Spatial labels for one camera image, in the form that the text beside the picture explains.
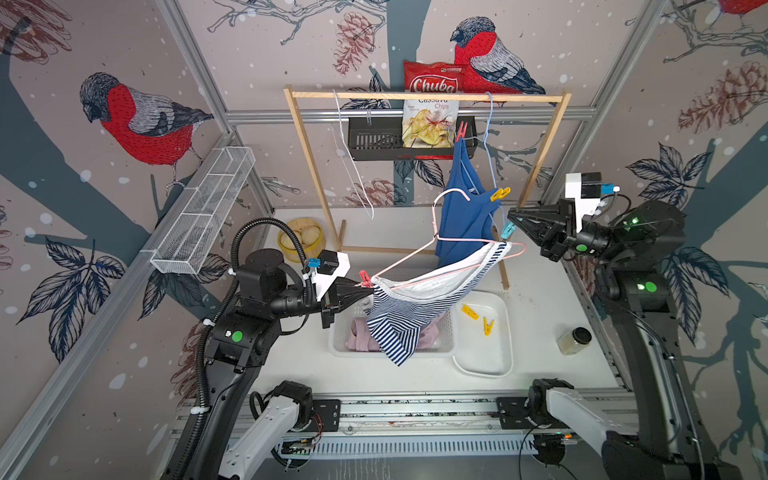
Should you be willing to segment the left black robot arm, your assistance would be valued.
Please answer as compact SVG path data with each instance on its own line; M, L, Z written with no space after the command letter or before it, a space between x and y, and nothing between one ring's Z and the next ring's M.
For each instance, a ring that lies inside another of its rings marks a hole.
M239 260L245 236L257 227L280 229L293 243L300 268L281 251L256 250ZM278 339L288 336L286 318L317 314L328 328L335 316L372 294L346 278L341 256L322 251L310 258L296 233L283 221L262 217L243 225L230 251L232 282L212 318L202 322L194 354L196 403L179 444L164 470L165 479L251 479L291 430L311 423L310 387L292 381L277 385L266 407L237 441L233 429L250 389Z

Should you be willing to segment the striped tank top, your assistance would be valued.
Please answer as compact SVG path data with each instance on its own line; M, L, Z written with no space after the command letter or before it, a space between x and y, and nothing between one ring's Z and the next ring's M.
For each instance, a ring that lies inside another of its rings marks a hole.
M372 339L401 366L416 353L422 331L472 292L511 249L509 242L491 242L458 262L408 281L374 279L366 320Z

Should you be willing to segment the white wire hanger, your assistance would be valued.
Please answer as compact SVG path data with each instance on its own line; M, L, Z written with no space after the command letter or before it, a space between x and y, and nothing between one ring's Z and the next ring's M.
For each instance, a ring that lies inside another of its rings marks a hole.
M362 175L360 174L360 171L355 164L354 157L349 148L349 144L345 135L346 129L344 127L344 121L341 116L341 104L338 93L335 89L332 89L331 92L333 94L333 99L336 106L338 134L341 145L343 147L343 153L337 153L337 155L342 161L342 165L344 166L348 179L351 182L351 188L354 194L357 196L358 201L361 203L361 206L365 210L369 219L373 221L375 219L375 206L373 205L373 202L371 201L365 189Z

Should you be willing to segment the pink tank top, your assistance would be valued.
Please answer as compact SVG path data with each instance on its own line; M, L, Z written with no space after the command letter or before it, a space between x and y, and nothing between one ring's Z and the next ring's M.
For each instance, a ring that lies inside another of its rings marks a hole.
M440 333L440 323L446 317L445 314L433 319L430 324L421 330L416 350L426 350L431 348ZM371 336L367 326L367 320L363 317L356 317L351 322L351 330L346 340L346 348L357 352L379 352L380 346Z

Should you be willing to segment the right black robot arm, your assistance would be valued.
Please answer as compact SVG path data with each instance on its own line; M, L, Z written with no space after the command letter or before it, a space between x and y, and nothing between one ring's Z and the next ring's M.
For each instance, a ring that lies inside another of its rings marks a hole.
M537 379L526 409L537 427L562 423L600 457L612 479L739 479L739 468L720 458L703 425L679 345L681 282L658 264L685 239L684 215L649 200L609 226L577 227L574 201L511 209L508 219L543 257L566 253L596 259L595 292L623 346L638 426L627 428L587 401L570 383Z

